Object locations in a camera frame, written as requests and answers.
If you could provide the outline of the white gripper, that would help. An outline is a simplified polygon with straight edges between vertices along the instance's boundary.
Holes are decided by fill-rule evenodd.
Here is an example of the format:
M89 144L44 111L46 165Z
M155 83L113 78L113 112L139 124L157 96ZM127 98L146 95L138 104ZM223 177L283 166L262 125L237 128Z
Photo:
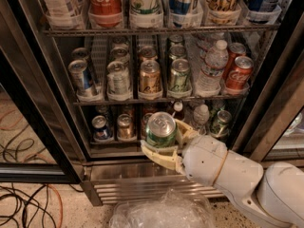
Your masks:
M152 162L166 169L176 171L190 180L205 186L212 186L228 154L224 142L209 135L200 135L189 124L175 120L176 141L186 147L179 155L177 145L157 148L141 140L144 155Z

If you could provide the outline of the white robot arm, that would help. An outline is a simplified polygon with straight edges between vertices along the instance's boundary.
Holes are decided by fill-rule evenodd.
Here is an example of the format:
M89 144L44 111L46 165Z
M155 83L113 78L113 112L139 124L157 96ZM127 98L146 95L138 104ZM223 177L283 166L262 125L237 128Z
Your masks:
M149 118L142 152L190 181L218 189L262 228L304 228L304 173L290 163L263 168L223 142L161 114Z

